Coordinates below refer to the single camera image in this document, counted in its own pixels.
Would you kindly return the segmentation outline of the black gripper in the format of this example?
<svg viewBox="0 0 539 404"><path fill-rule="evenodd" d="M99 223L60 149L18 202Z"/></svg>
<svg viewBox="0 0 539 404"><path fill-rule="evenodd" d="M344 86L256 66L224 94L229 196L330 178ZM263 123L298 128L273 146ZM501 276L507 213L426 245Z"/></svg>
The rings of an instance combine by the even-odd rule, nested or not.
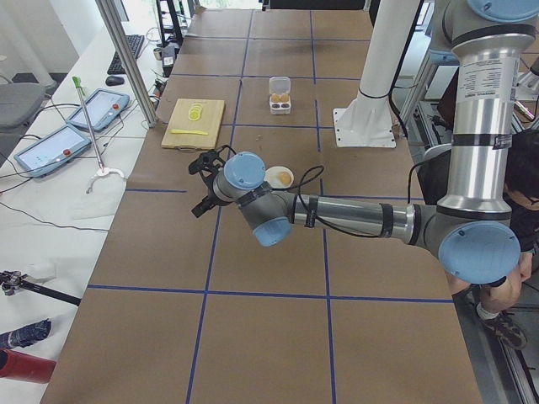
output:
<svg viewBox="0 0 539 404"><path fill-rule="evenodd" d="M219 172L216 175L208 175L207 173L205 173L204 177L199 174L204 185L207 188L207 196L205 196L202 201L191 210L191 213L195 217L201 217L207 211L212 210L216 206L223 206L223 200L220 199L214 191L214 182Z"/></svg>

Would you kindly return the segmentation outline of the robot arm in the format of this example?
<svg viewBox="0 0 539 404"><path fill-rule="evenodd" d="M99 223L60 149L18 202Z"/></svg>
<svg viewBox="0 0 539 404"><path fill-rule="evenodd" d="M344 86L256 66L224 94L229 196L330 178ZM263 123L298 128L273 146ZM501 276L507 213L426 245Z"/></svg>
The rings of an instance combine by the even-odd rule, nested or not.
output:
<svg viewBox="0 0 539 404"><path fill-rule="evenodd" d="M189 165L208 190L193 214L235 204L265 247L283 241L295 224L396 238L429 251L460 280L501 280L520 259L503 188L520 55L536 38L537 17L535 1L435 3L430 54L438 64L451 60L459 66L450 161L441 167L427 156L413 172L421 183L444 182L441 199L393 206L307 195L299 186L276 189L266 182L256 154L223 159L219 150L209 150Z"/></svg>

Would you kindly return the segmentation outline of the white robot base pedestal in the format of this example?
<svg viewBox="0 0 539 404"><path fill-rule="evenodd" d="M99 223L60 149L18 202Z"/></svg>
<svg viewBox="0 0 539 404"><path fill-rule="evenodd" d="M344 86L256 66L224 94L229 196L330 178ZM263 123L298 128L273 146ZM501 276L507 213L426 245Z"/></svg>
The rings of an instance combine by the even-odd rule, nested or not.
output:
<svg viewBox="0 0 539 404"><path fill-rule="evenodd" d="M390 92L421 8L419 0L380 1L357 96L347 108L334 110L336 146L396 146Z"/></svg>

